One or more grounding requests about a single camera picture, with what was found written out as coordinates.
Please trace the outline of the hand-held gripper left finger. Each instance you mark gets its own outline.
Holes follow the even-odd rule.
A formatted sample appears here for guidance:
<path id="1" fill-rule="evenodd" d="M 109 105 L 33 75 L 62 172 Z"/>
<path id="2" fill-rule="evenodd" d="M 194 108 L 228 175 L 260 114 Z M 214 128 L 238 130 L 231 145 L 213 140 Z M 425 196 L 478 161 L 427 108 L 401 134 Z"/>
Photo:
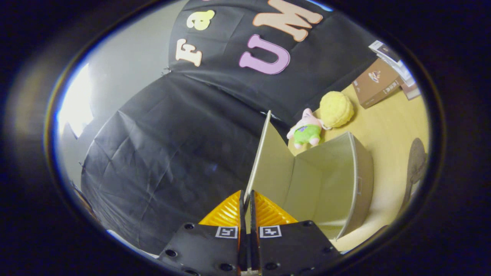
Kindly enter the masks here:
<path id="1" fill-rule="evenodd" d="M 158 260 L 186 276 L 240 276 L 248 269 L 244 191 L 219 203 L 198 223 L 175 232 Z"/>

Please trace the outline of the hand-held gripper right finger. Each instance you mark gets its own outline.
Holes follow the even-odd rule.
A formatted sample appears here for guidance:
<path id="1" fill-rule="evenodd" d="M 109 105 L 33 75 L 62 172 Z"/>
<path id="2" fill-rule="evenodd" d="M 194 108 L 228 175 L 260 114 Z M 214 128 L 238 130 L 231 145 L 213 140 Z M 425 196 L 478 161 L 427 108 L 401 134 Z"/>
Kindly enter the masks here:
<path id="1" fill-rule="evenodd" d="M 250 261 L 258 276 L 317 276 L 341 257 L 312 220 L 298 221 L 256 191 L 250 194 Z"/>

